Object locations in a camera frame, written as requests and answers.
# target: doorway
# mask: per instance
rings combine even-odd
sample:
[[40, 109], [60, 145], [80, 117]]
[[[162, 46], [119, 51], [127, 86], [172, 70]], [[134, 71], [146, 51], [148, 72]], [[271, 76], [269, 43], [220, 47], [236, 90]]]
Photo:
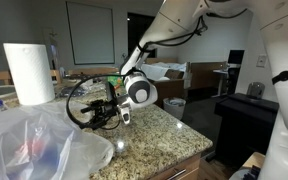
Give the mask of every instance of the doorway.
[[[145, 31], [150, 27], [155, 17], [135, 13], [127, 14], [128, 21], [128, 55], [130, 56], [137, 46]], [[148, 57], [156, 57], [156, 49]]]

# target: trash can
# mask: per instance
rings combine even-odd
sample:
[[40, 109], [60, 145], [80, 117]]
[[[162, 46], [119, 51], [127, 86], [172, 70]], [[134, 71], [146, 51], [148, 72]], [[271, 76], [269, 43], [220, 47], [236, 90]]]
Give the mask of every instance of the trash can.
[[186, 101], [181, 98], [165, 98], [163, 99], [164, 110], [176, 117], [182, 119]]

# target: computer monitor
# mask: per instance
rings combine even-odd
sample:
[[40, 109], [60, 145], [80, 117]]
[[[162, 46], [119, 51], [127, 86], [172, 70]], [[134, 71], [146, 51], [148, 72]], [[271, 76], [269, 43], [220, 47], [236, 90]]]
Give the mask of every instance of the computer monitor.
[[227, 64], [231, 67], [232, 65], [240, 66], [242, 64], [244, 56], [244, 50], [231, 50], [228, 56]]

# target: wall outlet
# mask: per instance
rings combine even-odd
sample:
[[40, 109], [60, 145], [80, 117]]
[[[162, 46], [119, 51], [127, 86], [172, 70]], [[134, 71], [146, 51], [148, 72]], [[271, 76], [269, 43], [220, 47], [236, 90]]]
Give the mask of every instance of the wall outlet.
[[265, 67], [267, 61], [267, 56], [262, 54], [258, 56], [256, 67]]

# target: wall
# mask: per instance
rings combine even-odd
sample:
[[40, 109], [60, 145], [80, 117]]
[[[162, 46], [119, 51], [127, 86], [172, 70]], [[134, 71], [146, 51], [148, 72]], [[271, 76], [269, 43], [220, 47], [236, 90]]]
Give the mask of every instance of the wall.
[[245, 49], [253, 14], [246, 11], [232, 19], [204, 16], [208, 30], [179, 46], [180, 62], [227, 61], [231, 49]]
[[[127, 12], [155, 16], [162, 3], [162, 0], [137, 3], [125, 0], [71, 1], [113, 9], [115, 64], [105, 66], [116, 67], [124, 61], [122, 54], [127, 54]], [[0, 70], [8, 69], [2, 42], [49, 44], [51, 32], [56, 34], [53, 39], [58, 44], [60, 66], [66, 69], [90, 66], [74, 65], [65, 0], [0, 0]]]
[[256, 67], [258, 56], [261, 54], [266, 54], [266, 50], [257, 18], [253, 17], [236, 92], [246, 94], [249, 83], [257, 81], [265, 85], [263, 99], [278, 102], [271, 80], [272, 74], [269, 62], [266, 62], [265, 68]]

